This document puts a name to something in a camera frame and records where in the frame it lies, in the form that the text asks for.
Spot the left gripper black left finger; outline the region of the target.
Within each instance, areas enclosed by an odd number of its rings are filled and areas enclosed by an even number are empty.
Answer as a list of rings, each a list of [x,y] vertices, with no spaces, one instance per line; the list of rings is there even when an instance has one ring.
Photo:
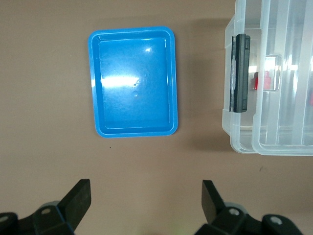
[[[0,214],[2,235],[73,235],[91,205],[89,179],[81,179],[61,201],[43,204],[28,217]]]

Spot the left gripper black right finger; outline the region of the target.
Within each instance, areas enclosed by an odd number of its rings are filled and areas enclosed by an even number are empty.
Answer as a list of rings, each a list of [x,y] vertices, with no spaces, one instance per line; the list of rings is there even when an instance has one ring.
[[[266,214],[256,220],[240,205],[225,203],[211,180],[203,180],[201,205],[206,218],[197,235],[301,235],[287,217]]]

